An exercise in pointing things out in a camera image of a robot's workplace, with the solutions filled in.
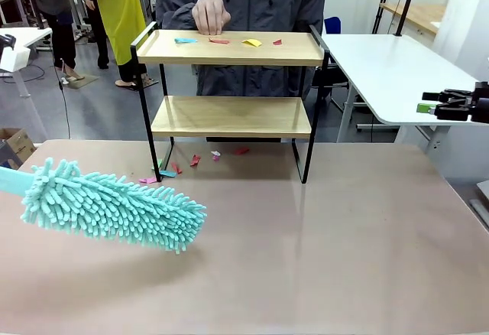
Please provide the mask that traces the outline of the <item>person's right hand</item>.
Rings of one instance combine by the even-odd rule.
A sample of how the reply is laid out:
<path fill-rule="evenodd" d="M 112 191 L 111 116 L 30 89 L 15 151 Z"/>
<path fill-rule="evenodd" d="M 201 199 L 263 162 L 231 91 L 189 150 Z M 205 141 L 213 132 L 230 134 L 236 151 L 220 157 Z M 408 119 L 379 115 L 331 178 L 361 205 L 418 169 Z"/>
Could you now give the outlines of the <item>person's right hand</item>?
<path fill-rule="evenodd" d="M 202 35 L 220 35 L 231 20 L 223 0 L 197 0 L 192 9 L 197 31 Z"/>

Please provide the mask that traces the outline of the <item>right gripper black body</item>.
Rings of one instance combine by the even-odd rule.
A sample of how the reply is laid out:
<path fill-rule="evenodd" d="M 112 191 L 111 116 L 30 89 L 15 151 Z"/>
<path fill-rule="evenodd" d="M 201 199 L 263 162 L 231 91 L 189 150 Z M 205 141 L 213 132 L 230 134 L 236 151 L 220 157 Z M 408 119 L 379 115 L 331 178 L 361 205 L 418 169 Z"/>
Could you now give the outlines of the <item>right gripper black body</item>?
<path fill-rule="evenodd" d="M 470 120 L 478 123 L 489 123 L 489 98 L 472 96 L 468 104 Z"/>

